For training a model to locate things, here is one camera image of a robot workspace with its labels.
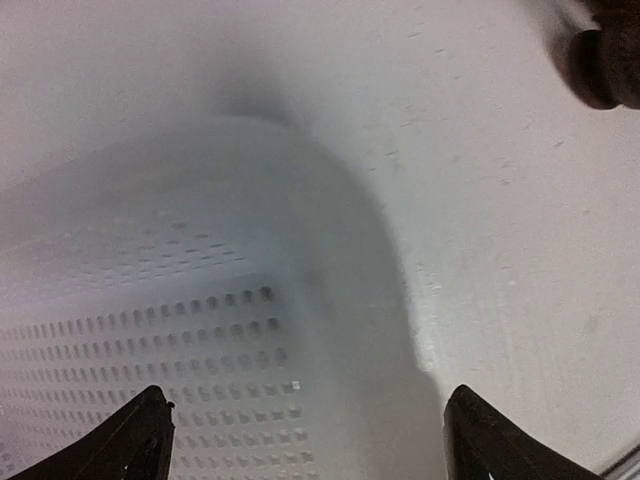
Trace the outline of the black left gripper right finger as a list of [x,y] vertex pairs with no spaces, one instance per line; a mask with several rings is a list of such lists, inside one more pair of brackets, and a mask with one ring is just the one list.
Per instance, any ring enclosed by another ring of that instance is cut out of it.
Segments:
[[540,443],[467,385],[444,411],[450,479],[597,479],[599,476]]

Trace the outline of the black ribbed hard suitcase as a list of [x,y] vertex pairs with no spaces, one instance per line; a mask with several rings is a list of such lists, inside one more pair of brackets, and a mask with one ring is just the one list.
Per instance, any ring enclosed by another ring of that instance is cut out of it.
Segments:
[[637,1],[520,1],[566,85],[595,110],[639,108]]

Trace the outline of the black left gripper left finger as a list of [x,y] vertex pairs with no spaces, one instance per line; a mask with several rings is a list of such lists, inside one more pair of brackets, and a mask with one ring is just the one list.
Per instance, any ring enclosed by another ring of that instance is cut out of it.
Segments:
[[8,479],[167,479],[174,403],[149,385],[78,440]]

